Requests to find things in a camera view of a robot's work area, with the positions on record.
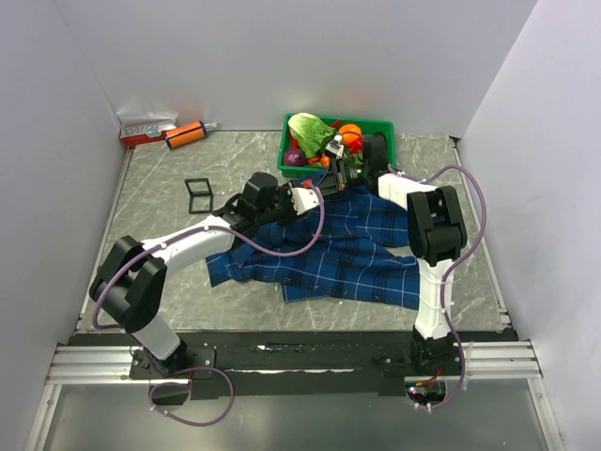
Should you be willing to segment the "blue plaid shirt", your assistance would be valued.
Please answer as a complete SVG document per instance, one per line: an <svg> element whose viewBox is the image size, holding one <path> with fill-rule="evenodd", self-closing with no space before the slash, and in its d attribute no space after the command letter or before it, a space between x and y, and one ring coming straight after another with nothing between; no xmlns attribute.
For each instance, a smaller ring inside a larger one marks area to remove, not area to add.
<svg viewBox="0 0 601 451"><path fill-rule="evenodd" d="M254 242L266 253L242 243L208 257L210 283L274 282L286 302L332 297L417 309L417 259L391 252L408 246L406 211L362 186L326 200L324 211L259 227Z"/></svg>

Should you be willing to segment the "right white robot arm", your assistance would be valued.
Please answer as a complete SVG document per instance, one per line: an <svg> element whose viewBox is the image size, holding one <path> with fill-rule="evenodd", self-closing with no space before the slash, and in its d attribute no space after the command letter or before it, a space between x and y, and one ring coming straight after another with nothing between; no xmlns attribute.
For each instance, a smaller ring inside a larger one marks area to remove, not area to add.
<svg viewBox="0 0 601 451"><path fill-rule="evenodd" d="M452 334L454 264L467 244L467 231L456 189L436 187L391 166L386 136L363 137L350 132L362 146L362 161L350 164L345 136L336 134L325 145L331 158L322 187L340 193L363 185L373 194L407 212L408 246L419 264L419 308L413 326L409 359L415 371L431 374L460 358Z"/></svg>

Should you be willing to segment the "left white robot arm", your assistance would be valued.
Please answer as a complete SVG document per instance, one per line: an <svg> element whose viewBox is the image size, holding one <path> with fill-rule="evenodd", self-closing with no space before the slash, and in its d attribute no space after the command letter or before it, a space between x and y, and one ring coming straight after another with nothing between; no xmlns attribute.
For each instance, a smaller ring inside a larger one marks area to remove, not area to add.
<svg viewBox="0 0 601 451"><path fill-rule="evenodd" d="M159 313L166 279L241 243L266 253L267 248L253 240L259 227L288 224L323 208L313 183L281 185L276 177L257 172L240 193L196 225L153 240L117 240L88 291L94 312L106 312L113 319L111 328L143 347L161 375L174 378L187 364L187 346Z"/></svg>

